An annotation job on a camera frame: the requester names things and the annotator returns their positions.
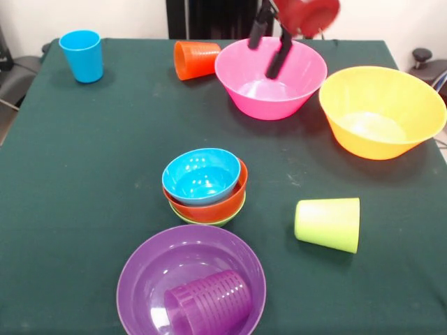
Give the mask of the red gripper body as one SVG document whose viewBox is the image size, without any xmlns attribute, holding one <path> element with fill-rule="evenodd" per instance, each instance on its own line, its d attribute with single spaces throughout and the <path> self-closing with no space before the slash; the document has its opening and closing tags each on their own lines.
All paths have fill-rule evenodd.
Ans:
<svg viewBox="0 0 447 335">
<path fill-rule="evenodd" d="M 274 1 L 277 19 L 292 36 L 313 37 L 326 30 L 340 10 L 338 0 Z"/>
</svg>

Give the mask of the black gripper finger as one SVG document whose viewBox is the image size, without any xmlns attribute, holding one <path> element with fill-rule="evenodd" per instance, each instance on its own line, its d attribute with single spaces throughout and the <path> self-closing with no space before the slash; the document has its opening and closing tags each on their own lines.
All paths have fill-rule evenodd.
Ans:
<svg viewBox="0 0 447 335">
<path fill-rule="evenodd" d="M 274 11 L 269 0 L 262 1 L 261 7 L 255 16 L 254 23 L 249 35 L 248 48 L 257 49 L 262 37 L 268 28 L 269 23 L 274 18 Z"/>
<path fill-rule="evenodd" d="M 277 79 L 286 58 L 293 46 L 292 35 L 286 30 L 281 31 L 279 49 L 274 53 L 271 62 L 266 70 L 265 76 L 268 79 Z"/>
</svg>

